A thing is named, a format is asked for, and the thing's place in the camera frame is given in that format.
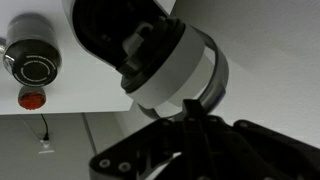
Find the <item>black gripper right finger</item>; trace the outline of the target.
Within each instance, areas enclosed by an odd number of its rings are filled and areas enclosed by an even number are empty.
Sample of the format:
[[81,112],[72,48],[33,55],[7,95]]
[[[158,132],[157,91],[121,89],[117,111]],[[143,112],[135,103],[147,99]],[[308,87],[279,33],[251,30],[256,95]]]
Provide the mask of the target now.
[[183,102],[189,175],[207,180],[320,180],[320,149],[248,120],[228,125]]

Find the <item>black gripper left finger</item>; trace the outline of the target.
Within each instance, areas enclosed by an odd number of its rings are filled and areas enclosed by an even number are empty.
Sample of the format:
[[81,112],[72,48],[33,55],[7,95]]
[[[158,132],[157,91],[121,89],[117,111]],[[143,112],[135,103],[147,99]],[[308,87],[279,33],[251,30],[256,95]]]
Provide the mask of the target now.
[[90,180],[187,180],[182,147],[182,123],[156,120],[94,156]]

